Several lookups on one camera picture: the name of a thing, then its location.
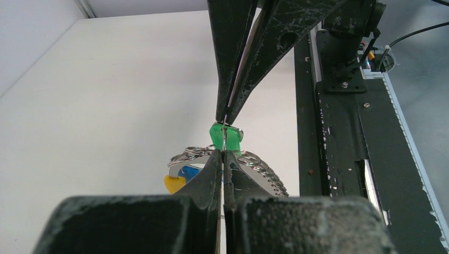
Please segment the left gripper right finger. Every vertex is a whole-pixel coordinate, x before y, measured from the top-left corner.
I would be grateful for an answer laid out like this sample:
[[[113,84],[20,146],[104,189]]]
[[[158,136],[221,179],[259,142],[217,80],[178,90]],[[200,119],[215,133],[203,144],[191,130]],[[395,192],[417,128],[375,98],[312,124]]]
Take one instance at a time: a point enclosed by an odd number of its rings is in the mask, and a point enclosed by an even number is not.
[[[379,212],[357,196],[275,197],[223,153],[227,253],[396,253]]]

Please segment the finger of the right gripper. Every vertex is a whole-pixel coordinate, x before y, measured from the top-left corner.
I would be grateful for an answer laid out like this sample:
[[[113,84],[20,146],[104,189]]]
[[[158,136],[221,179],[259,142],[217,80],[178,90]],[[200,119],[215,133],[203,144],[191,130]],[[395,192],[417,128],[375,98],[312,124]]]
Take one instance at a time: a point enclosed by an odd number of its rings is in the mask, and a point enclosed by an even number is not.
[[[232,125],[251,92],[275,65],[344,1],[267,1],[249,34],[226,112]]]
[[[218,97],[215,120],[225,121],[228,104],[246,45],[258,1],[209,0]]]

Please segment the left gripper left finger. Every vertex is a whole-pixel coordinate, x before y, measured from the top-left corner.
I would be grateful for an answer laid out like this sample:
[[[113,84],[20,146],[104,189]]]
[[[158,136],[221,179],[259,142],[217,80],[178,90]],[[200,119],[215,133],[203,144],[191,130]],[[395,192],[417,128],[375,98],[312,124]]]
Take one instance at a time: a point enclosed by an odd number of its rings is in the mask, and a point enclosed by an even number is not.
[[[53,211],[34,253],[218,253],[222,153],[171,195],[72,196]]]

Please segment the yellow key tag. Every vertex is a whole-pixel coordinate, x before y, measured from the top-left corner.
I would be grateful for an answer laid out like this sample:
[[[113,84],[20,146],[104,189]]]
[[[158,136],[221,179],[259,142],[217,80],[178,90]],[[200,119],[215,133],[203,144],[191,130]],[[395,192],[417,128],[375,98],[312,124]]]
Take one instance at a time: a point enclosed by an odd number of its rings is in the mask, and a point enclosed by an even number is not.
[[[186,185],[186,179],[185,179],[185,177],[181,177],[181,176],[172,178],[172,177],[170,177],[170,175],[166,175],[164,177],[164,184],[165,184],[167,191],[170,194],[174,194]]]

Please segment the blue key tag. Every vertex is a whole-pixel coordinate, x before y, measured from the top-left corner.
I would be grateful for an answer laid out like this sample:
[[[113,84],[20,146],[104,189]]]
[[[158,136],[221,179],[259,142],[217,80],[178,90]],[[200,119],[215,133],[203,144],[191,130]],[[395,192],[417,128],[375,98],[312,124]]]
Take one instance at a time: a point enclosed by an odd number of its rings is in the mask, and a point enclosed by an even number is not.
[[[178,171],[177,176],[178,177],[183,177],[185,179],[185,182],[188,183],[193,178],[195,178],[200,173],[200,171],[202,169],[203,168],[192,166],[192,165],[183,166]],[[215,179],[220,179],[220,182],[223,181],[223,173],[224,173],[223,171],[224,171],[223,168],[221,168],[221,171],[220,171],[221,172],[221,176],[220,177],[217,177],[217,175],[213,175],[213,177],[212,177],[213,182],[215,181]]]

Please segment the metal chain keyring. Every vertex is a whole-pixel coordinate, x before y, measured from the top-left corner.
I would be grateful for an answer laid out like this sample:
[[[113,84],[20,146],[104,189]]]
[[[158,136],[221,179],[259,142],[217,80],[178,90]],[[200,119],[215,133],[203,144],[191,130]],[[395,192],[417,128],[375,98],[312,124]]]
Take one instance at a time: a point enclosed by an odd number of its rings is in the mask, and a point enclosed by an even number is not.
[[[178,171],[187,165],[203,168],[214,150],[216,150],[214,145],[185,148],[182,153],[170,159],[167,165],[169,167],[168,175],[172,178],[178,177]],[[259,156],[245,150],[233,151],[233,153],[237,159],[237,165],[263,189],[275,196],[289,196],[278,175]]]

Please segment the green tagged key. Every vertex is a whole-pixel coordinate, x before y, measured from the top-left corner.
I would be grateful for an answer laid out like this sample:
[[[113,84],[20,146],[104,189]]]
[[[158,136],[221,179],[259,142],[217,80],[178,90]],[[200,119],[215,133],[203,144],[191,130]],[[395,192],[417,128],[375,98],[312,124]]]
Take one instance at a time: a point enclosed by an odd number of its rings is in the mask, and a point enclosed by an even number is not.
[[[220,150],[239,151],[240,143],[243,140],[244,132],[242,129],[222,123],[214,123],[209,129],[212,144]]]

